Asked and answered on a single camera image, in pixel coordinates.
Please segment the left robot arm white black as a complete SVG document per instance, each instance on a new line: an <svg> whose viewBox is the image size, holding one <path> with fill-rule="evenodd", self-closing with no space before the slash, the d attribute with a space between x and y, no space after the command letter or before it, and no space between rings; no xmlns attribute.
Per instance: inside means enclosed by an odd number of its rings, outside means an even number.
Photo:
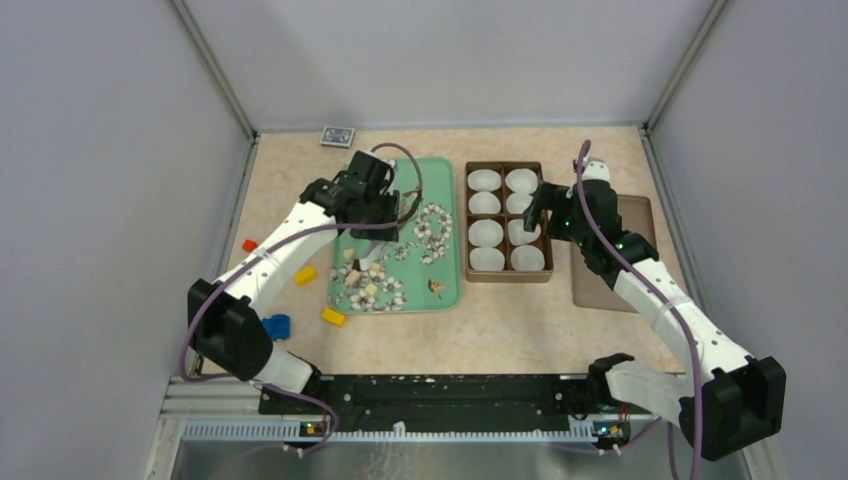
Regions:
<svg viewBox="0 0 848 480"><path fill-rule="evenodd" d="M275 343L262 325L271 304L295 274L343 233L372 244L398 237L400 194L393 166L357 151L334 178L319 178L272 234L238 266L189 289L187 345L241 380L282 390L297 413L319 404L320 372Z"/></svg>

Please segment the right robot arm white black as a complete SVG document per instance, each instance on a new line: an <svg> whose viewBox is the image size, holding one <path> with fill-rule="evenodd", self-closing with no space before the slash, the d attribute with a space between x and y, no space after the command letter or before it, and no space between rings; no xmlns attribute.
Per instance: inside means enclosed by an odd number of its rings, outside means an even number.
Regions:
<svg viewBox="0 0 848 480"><path fill-rule="evenodd" d="M727 337L677 285L656 248L626 229L606 165L585 156L571 186L542 182L524 228L573 244L590 272L633 307L680 362L673 375L619 353L593 362L586 397L600 412L640 407L678 427L695 452L719 460L782 429L787 374Z"/></svg>

